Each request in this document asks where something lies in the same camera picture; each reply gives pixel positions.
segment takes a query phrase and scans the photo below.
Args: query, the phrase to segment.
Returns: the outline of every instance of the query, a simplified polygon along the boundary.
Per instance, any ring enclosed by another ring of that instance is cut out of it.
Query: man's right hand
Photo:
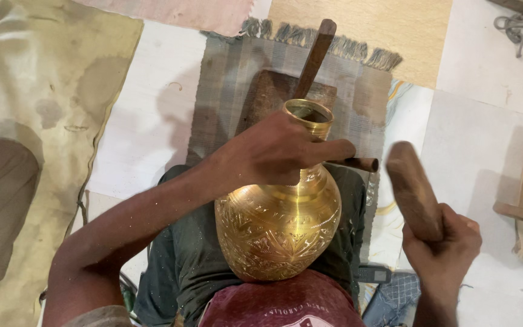
[[[479,254],[482,239],[477,222],[456,214],[445,203],[440,204],[440,207],[443,212],[443,241],[423,242],[405,224],[403,250],[421,281],[419,306],[421,302],[429,302],[427,304],[435,309],[453,311],[454,316],[459,287],[471,263]]]

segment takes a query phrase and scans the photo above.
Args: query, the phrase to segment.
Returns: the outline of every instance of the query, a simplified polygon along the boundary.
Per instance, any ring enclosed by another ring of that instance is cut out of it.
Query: pink cloth
[[[199,326],[365,327],[348,293],[309,269],[279,282],[218,291]]]
[[[104,11],[236,36],[253,0],[74,0]]]

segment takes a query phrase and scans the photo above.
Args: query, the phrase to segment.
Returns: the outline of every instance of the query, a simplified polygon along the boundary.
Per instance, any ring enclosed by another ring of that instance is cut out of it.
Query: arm
[[[321,142],[282,112],[231,139],[197,167],[101,214],[58,249],[48,279],[46,327],[123,304],[120,268],[167,225],[250,184],[297,184],[299,169],[354,156],[347,140]]]
[[[457,296],[469,266],[479,254],[479,225],[440,204],[444,240],[433,244],[417,239],[407,224],[403,249],[421,281],[414,327],[457,327]]]

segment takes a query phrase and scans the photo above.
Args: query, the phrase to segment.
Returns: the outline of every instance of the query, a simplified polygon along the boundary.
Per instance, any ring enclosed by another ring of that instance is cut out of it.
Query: hand
[[[233,187],[251,184],[296,185],[300,169],[354,156],[349,140],[323,141],[281,111],[232,138],[204,161]]]
[[[421,290],[434,301],[457,303],[459,286],[479,254],[482,239],[477,222],[440,204],[443,212],[443,241],[426,243],[403,227],[403,250],[421,281]]]

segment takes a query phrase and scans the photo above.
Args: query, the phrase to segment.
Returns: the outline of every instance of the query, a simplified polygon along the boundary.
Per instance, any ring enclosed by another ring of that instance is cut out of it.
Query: dark green pants
[[[324,166],[338,184],[342,215],[330,245],[308,269],[334,279],[356,301],[358,286],[353,283],[353,271],[360,262],[353,254],[360,252],[362,244],[366,189],[358,173]],[[172,167],[159,184],[188,169],[185,165]],[[165,228],[153,241],[134,312],[143,324],[160,326],[171,323],[181,309],[185,326],[196,326],[215,292],[242,283],[229,269],[219,247],[214,202],[210,202]]]

